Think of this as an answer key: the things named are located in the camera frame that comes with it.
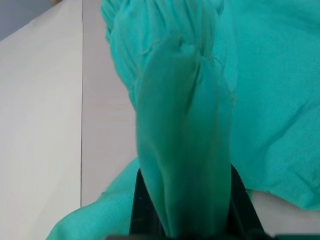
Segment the white surface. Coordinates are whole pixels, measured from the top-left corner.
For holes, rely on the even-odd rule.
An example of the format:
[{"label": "white surface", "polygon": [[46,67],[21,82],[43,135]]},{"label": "white surface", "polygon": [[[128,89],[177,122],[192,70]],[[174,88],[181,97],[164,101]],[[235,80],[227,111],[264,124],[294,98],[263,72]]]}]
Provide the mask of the white surface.
[{"label": "white surface", "polygon": [[82,206],[137,156],[135,113],[105,40],[101,0],[83,0]]},{"label": "white surface", "polygon": [[264,230],[276,234],[320,234],[320,211],[304,211],[282,198],[252,192],[253,205]]},{"label": "white surface", "polygon": [[80,206],[82,1],[0,42],[0,238],[44,240]]}]

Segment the teal fabric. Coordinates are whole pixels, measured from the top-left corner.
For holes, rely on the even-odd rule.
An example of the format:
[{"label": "teal fabric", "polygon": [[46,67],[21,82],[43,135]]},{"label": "teal fabric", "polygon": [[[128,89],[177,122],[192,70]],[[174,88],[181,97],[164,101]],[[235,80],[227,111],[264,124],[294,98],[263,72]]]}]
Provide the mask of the teal fabric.
[{"label": "teal fabric", "polygon": [[171,237],[220,232],[228,213],[231,94],[222,60],[212,57],[222,3],[131,0],[116,24],[103,14],[115,69],[136,111],[141,172]]},{"label": "teal fabric", "polygon": [[138,159],[48,240],[128,233],[139,167],[173,237],[224,229],[230,161],[247,189],[320,210],[318,0],[103,0],[101,12]]}]

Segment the turquoise garment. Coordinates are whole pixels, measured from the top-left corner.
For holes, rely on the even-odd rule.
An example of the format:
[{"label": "turquoise garment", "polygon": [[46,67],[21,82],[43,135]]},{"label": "turquoise garment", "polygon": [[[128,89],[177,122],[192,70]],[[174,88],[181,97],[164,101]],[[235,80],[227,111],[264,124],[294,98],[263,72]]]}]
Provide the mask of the turquoise garment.
[{"label": "turquoise garment", "polygon": [[105,17],[136,111],[141,172],[170,237],[221,232],[228,214],[231,95],[222,60],[212,57],[222,3],[131,0],[115,23]]},{"label": "turquoise garment", "polygon": [[138,159],[48,240],[128,233],[139,167],[173,237],[223,230],[230,161],[247,189],[320,210],[318,0],[103,0],[101,11]]}]

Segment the green cloth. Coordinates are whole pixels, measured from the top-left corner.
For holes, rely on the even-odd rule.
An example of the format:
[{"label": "green cloth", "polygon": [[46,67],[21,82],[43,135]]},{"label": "green cloth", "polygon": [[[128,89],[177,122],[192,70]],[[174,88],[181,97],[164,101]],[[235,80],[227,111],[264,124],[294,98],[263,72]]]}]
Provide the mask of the green cloth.
[{"label": "green cloth", "polygon": [[173,237],[223,230],[230,161],[247,189],[320,210],[318,0],[103,0],[101,11],[138,159],[48,240],[128,233],[139,167]]}]

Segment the gray wall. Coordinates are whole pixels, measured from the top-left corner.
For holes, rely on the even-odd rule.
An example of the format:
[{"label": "gray wall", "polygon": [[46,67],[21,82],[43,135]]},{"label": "gray wall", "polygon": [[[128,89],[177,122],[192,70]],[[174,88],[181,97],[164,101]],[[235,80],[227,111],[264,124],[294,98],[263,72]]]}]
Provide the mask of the gray wall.
[{"label": "gray wall", "polygon": [[51,7],[49,0],[0,0],[0,41]]}]

